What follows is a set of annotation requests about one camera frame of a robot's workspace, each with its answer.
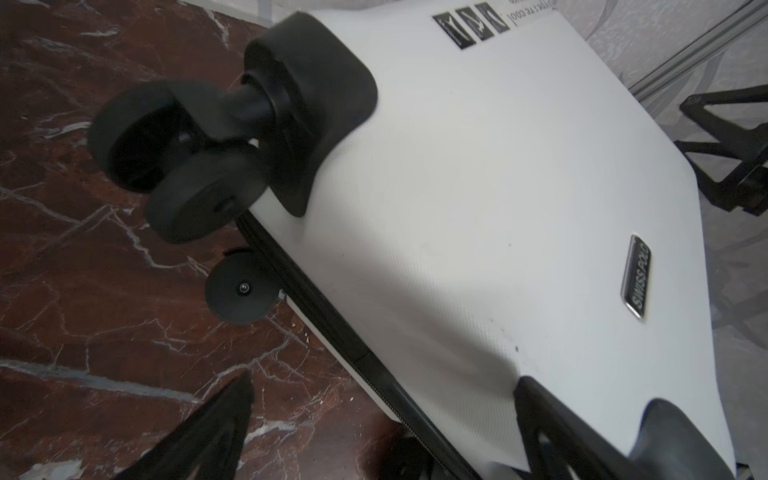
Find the brand logo badge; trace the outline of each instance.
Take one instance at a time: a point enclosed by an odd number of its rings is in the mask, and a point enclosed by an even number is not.
[[[621,299],[639,319],[645,314],[649,273],[650,248],[640,237],[633,235],[629,243],[627,266],[624,268]]]

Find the red marble floor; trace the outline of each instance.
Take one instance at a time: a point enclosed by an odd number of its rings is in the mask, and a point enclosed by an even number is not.
[[[162,243],[84,146],[99,106],[140,81],[234,86],[261,29],[172,0],[0,11],[0,478],[111,478],[244,369],[238,478],[376,478],[398,427],[285,303],[251,326],[208,312],[205,278],[238,232]]]

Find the rubber wheel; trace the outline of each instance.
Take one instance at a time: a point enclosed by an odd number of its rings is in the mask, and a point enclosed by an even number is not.
[[[384,461],[379,480],[426,480],[432,474],[432,457],[414,437],[400,439]]]
[[[258,200],[266,190],[264,169],[258,150],[249,144],[201,151],[155,187],[147,221],[169,243],[205,237]]]
[[[166,149],[174,141],[197,141],[190,134],[194,125],[189,115],[168,85],[151,81],[124,91],[98,112],[88,129],[91,156],[125,190],[150,193],[173,167],[164,159]],[[173,154],[165,157],[175,160]]]
[[[208,308],[221,320],[247,325],[263,318],[277,302],[280,287],[258,267],[253,252],[224,257],[205,283]]]

